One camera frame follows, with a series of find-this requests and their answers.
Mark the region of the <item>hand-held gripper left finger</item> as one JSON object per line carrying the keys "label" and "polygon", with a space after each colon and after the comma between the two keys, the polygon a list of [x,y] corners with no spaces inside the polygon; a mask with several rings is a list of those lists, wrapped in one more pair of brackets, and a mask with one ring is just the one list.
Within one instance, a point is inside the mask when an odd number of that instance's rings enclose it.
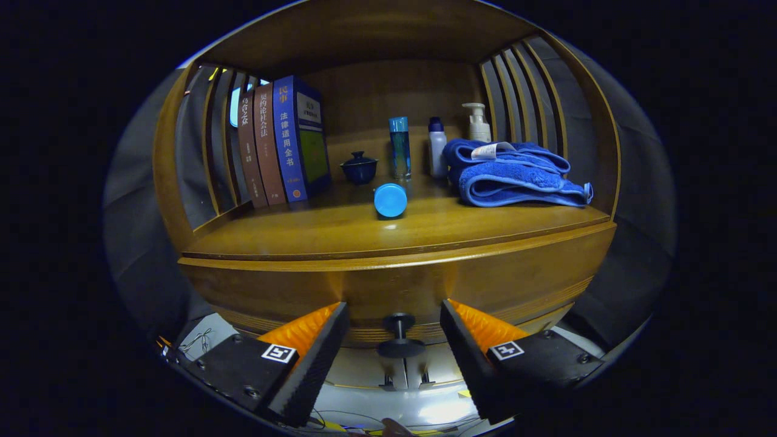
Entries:
{"label": "hand-held gripper left finger", "polygon": [[350,326],[346,302],[334,302],[253,336],[222,316],[191,323],[161,358],[220,401],[275,424],[306,425]]}

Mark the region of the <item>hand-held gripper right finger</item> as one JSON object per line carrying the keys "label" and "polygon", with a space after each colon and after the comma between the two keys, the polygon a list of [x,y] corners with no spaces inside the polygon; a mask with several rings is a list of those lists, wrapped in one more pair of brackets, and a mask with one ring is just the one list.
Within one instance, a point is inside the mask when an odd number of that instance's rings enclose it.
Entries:
{"label": "hand-held gripper right finger", "polygon": [[439,325],[478,415],[491,424],[557,412],[604,365],[554,330],[530,334],[452,299],[441,302]]}

